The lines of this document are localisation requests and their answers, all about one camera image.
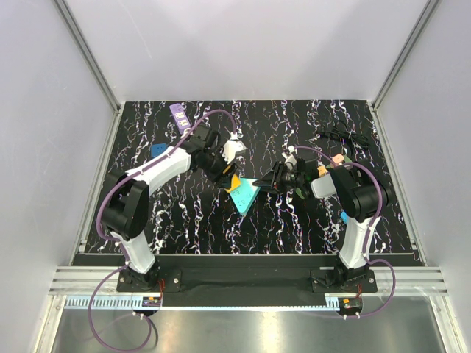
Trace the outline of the yellow cube socket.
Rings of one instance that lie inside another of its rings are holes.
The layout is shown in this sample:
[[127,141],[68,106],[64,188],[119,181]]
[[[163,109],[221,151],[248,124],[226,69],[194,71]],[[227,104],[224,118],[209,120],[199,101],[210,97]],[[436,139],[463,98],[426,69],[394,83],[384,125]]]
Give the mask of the yellow cube socket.
[[230,180],[230,185],[228,188],[225,188],[225,190],[228,192],[228,193],[231,193],[232,191],[234,191],[235,189],[239,188],[241,186],[241,180],[240,178],[238,177],[237,174],[233,174],[231,176],[231,180]]

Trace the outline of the teal triangular power strip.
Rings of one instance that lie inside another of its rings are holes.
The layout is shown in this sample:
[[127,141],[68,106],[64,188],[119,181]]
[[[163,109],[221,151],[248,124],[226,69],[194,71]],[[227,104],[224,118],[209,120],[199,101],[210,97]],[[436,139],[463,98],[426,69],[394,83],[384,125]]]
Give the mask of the teal triangular power strip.
[[235,208],[242,215],[246,215],[249,212],[261,189],[254,185],[255,181],[256,179],[241,178],[241,184],[229,192]]

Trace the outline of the pink plug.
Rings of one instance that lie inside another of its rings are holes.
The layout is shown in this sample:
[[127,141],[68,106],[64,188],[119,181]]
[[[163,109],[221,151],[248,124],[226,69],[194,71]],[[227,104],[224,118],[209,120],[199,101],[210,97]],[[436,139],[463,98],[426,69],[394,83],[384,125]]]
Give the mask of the pink plug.
[[331,162],[332,166],[341,165],[345,162],[345,156],[343,154],[337,154],[337,155],[333,156],[331,158],[331,160],[332,160],[332,162]]

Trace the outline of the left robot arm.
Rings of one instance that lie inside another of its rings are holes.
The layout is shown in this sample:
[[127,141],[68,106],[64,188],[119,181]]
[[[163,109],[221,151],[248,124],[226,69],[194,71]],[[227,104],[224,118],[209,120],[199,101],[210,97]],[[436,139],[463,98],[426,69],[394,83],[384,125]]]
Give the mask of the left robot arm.
[[118,243],[124,269],[144,291],[159,281],[159,266],[149,248],[145,228],[149,220],[151,195],[187,171],[201,170],[217,188],[232,190],[241,183],[236,176],[236,158],[247,150],[235,133],[225,143],[207,126],[195,126],[164,153],[124,173],[111,172],[104,180],[107,194],[99,208],[96,230],[99,236]]

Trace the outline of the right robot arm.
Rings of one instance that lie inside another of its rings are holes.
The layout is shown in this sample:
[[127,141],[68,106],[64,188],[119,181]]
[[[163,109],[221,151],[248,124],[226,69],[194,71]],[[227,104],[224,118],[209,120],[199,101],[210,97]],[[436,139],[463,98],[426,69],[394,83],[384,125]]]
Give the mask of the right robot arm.
[[336,195],[347,215],[344,242],[334,268],[323,277],[314,277],[313,283],[347,292],[367,279],[372,263],[369,260],[372,236],[382,209],[392,199],[392,192],[364,163],[345,163],[322,173],[314,162],[296,158],[276,162],[252,184],[274,194],[295,190],[304,198],[323,199]]

